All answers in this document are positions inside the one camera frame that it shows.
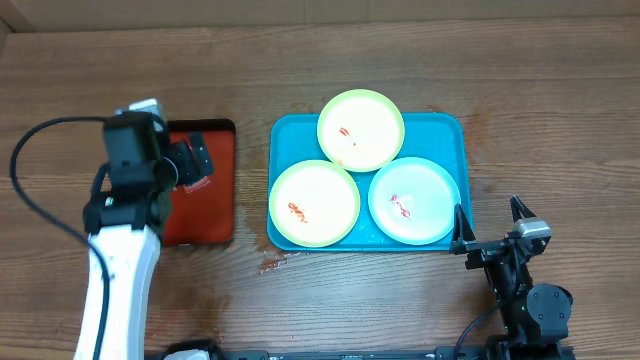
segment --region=blue tray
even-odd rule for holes
[[[269,193],[278,176],[288,167],[304,160],[328,160],[320,149],[316,134],[318,114],[287,115],[271,130],[269,154]],[[403,113],[405,137],[398,158],[416,156],[442,166],[460,189],[462,209],[473,227],[469,175],[464,152],[462,127],[443,113]],[[407,245],[388,237],[378,228],[369,212],[369,184],[375,171],[349,172],[360,191],[360,216],[353,230],[337,243],[322,248],[306,248],[287,240],[271,221],[267,210],[267,234],[271,241],[285,251],[448,251],[451,232],[428,245]]]

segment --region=plate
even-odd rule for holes
[[[305,247],[341,240],[359,213],[356,183],[344,169],[328,161],[307,160],[289,167],[269,194],[269,214],[278,231]]]
[[[371,216],[385,234],[405,244],[425,245],[453,229],[460,191],[440,165],[407,157],[378,171],[368,200]]]
[[[391,162],[404,141],[404,121],[395,104],[371,90],[344,92],[322,109],[318,141],[332,162],[368,172]]]

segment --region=wood grain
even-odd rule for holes
[[[536,282],[575,296],[580,359],[640,356],[640,18],[445,21],[10,35],[0,65],[0,162],[44,120],[157,97],[169,118],[238,130],[236,229],[225,248],[165,249],[146,349],[216,336],[226,349],[426,349],[491,304],[482,271],[444,254],[291,254],[265,233],[269,134],[369,88],[464,126],[477,235],[511,226],[508,199],[553,227]],[[77,227],[104,160],[95,124],[34,137],[19,172]],[[86,250],[22,205],[0,169],[0,358],[66,359]],[[470,342],[500,332],[494,319]]]

